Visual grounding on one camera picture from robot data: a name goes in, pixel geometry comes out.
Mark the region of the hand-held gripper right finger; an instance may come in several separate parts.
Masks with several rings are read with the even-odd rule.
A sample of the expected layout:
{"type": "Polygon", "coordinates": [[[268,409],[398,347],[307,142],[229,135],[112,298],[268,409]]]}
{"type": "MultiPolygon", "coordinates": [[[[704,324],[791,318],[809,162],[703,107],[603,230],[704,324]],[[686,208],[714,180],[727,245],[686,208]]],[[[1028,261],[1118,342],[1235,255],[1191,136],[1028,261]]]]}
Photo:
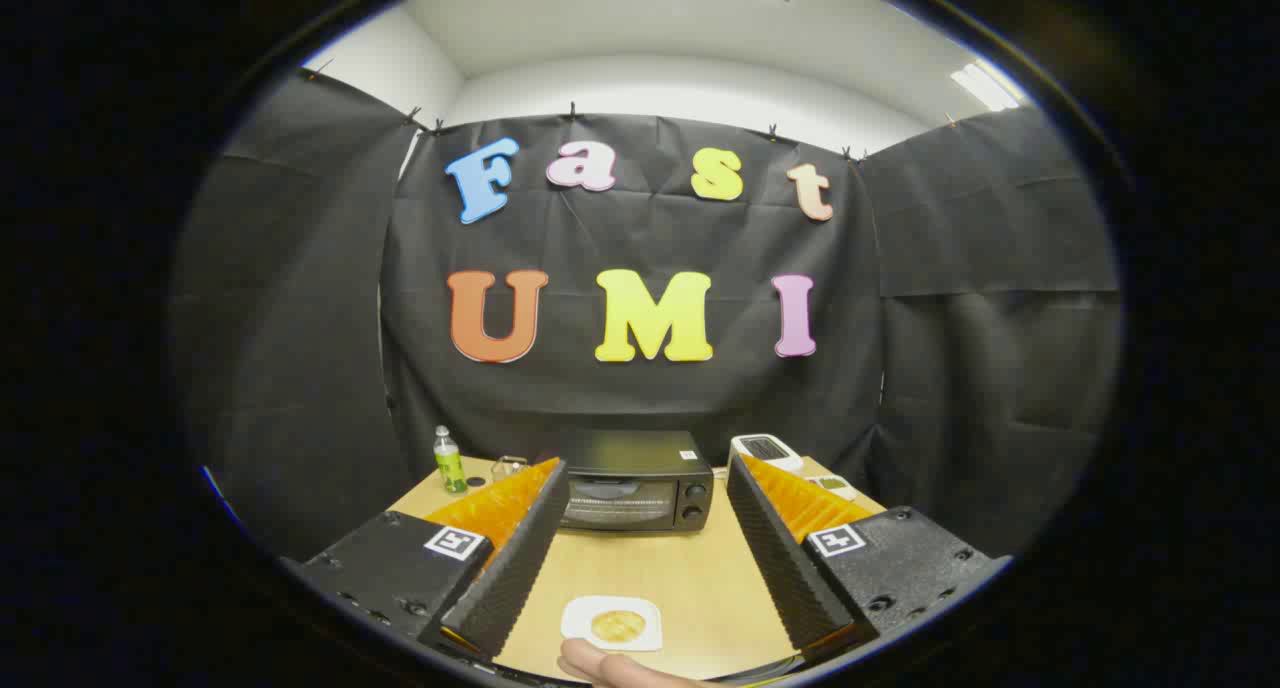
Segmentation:
{"type": "Polygon", "coordinates": [[[1009,564],[915,506],[868,512],[756,457],[733,457],[726,491],[786,634],[809,664],[895,639],[1009,564]]]}

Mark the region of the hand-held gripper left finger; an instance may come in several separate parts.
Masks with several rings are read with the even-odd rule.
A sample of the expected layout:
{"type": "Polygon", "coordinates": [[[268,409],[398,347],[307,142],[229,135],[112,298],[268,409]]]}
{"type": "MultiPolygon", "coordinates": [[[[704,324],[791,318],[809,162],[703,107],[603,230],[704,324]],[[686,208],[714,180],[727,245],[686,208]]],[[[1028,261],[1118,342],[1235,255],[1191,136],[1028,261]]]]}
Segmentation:
{"type": "Polygon", "coordinates": [[[288,567],[375,630],[490,662],[509,638],[570,497],[557,457],[425,518],[381,512],[288,567]]]}

